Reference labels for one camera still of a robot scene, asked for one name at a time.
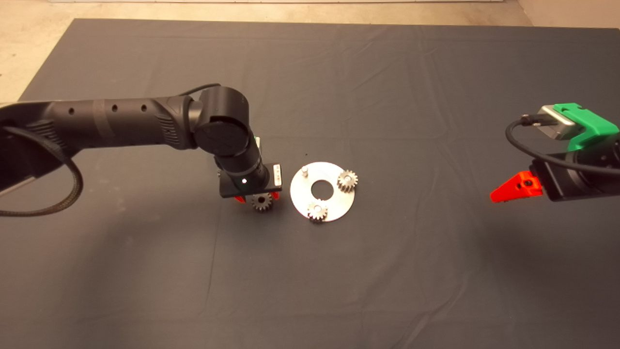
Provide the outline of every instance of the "gear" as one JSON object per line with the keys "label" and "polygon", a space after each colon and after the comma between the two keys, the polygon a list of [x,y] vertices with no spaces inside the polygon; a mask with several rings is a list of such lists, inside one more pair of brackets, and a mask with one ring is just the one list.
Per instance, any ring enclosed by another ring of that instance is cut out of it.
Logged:
{"label": "gear", "polygon": [[313,222],[321,222],[327,217],[325,201],[317,200],[308,205],[308,218]]}
{"label": "gear", "polygon": [[355,172],[345,170],[338,176],[338,188],[345,193],[349,193],[351,190],[355,189],[357,181],[358,178]]}
{"label": "gear", "polygon": [[252,195],[252,207],[259,212],[265,212],[272,208],[273,198],[271,194],[256,194]]}

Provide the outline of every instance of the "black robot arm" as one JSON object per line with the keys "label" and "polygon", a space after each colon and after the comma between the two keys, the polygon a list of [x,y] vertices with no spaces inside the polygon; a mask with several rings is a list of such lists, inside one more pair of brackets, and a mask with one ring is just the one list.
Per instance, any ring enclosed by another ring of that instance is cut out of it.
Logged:
{"label": "black robot arm", "polygon": [[213,154],[221,169],[222,197],[281,190],[280,165],[263,164],[246,98],[217,84],[204,89],[197,101],[180,95],[0,106],[0,193],[63,164],[15,129],[44,137],[69,158],[86,148],[199,147]]}

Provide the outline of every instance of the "metal disc with center hole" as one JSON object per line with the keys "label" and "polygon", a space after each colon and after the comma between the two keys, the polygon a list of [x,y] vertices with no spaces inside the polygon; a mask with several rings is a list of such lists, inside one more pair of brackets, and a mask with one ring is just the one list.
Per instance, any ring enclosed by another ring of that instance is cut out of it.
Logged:
{"label": "metal disc with center hole", "polygon": [[314,162],[302,167],[295,173],[291,181],[291,200],[301,215],[308,218],[308,205],[318,199],[312,195],[312,185],[318,181],[326,181],[332,185],[334,194],[323,200],[327,206],[327,217],[324,222],[331,222],[345,215],[353,205],[355,191],[345,193],[338,188],[338,176],[344,171],[340,166],[329,162]]}

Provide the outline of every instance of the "black cable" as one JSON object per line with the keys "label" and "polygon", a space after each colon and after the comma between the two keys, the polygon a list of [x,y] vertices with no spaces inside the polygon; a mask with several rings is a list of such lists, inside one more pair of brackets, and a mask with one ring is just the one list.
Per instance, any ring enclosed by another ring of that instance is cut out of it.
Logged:
{"label": "black cable", "polygon": [[14,134],[16,136],[26,138],[27,140],[31,140],[39,144],[45,150],[50,152],[50,154],[52,154],[55,158],[59,159],[60,162],[67,165],[67,167],[69,168],[69,170],[71,170],[71,173],[73,174],[73,188],[71,192],[69,193],[69,196],[64,198],[59,203],[54,204],[50,207],[46,207],[44,209],[39,209],[35,211],[22,211],[22,212],[0,210],[0,217],[1,216],[4,216],[4,217],[35,217],[38,215],[47,215],[47,214],[56,213],[73,205],[73,203],[76,202],[76,200],[79,198],[80,194],[82,193],[82,189],[84,189],[84,182],[82,180],[82,174],[80,173],[78,167],[76,166],[76,164],[73,162],[73,160],[70,157],[64,154],[63,149],[58,144],[52,142],[51,140],[48,140],[47,138],[40,136],[38,134],[35,134],[33,132],[30,132],[28,130],[19,129],[17,127],[9,127],[9,126],[3,127],[3,129],[6,132],[9,132],[10,134]]}
{"label": "black cable", "polygon": [[527,145],[515,139],[515,136],[512,134],[512,132],[517,126],[529,126],[529,123],[527,123],[527,121],[525,121],[524,119],[520,119],[520,120],[516,120],[512,122],[510,125],[508,125],[508,127],[506,127],[506,139],[508,139],[510,144],[515,146],[515,148],[521,150],[523,153],[526,153],[527,155],[533,158],[551,163],[559,167],[568,168],[570,170],[575,170],[579,172],[597,173],[599,175],[608,175],[608,176],[620,176],[620,170],[615,169],[615,168],[581,165],[578,163],[572,163],[569,161],[554,158],[553,156],[550,156],[550,155],[539,153],[536,150],[533,150],[532,148],[528,147]]}
{"label": "black cable", "polygon": [[215,87],[215,86],[222,86],[222,85],[220,85],[220,84],[206,84],[206,85],[198,86],[196,88],[187,90],[187,91],[185,91],[183,93],[179,93],[178,96],[187,96],[188,94],[192,94],[194,92],[198,92],[198,91],[201,91],[201,90],[204,90],[204,89],[208,89],[208,88],[211,88],[211,87]]}

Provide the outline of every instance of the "table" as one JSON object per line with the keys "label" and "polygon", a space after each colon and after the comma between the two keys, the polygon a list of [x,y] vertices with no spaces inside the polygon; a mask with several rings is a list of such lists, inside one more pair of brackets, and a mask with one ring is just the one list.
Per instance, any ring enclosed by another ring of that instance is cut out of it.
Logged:
{"label": "table", "polygon": [[[503,137],[520,114],[579,102],[620,122],[619,44],[611,29],[76,20],[23,100],[234,87],[285,191],[255,214],[218,197],[202,151],[84,150],[73,207],[0,219],[0,347],[615,348],[619,199],[488,195],[529,165]],[[314,161],[360,176],[329,224],[286,191]],[[70,187],[59,170],[0,206]]]}

